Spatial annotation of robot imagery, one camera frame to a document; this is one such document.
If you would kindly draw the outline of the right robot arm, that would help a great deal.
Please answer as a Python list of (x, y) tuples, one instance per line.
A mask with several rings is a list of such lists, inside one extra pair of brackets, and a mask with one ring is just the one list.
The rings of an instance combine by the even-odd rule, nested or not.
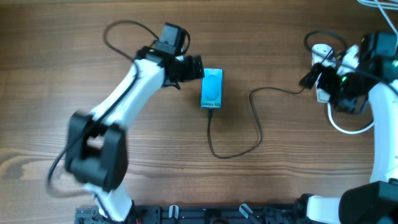
[(332, 111), (348, 114), (370, 106), (374, 130), (374, 164), (369, 183), (347, 190), (339, 197), (303, 195), (297, 200), (300, 218), (315, 223), (397, 223), (397, 36), (388, 32), (363, 35), (359, 45), (335, 53), (327, 44), (305, 48), (312, 53), (312, 68), (300, 86), (316, 89), (317, 100)]

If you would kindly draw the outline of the teal screen smartphone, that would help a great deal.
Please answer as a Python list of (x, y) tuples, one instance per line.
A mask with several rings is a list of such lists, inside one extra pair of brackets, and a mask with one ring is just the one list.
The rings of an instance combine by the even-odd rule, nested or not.
[(200, 106), (205, 109), (220, 109), (223, 99), (223, 70), (205, 68), (201, 84)]

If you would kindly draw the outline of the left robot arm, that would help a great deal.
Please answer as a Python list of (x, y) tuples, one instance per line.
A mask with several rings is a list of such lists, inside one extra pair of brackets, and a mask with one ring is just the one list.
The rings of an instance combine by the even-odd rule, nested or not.
[(103, 41), (132, 65), (122, 82), (89, 114), (75, 113), (70, 118), (65, 169), (95, 197), (99, 214), (107, 223), (136, 223), (133, 199), (125, 191), (127, 172), (127, 131), (147, 100), (159, 89), (180, 88), (181, 82), (204, 76), (201, 57), (187, 55), (190, 34), (182, 27), (166, 23), (160, 36), (135, 56)]

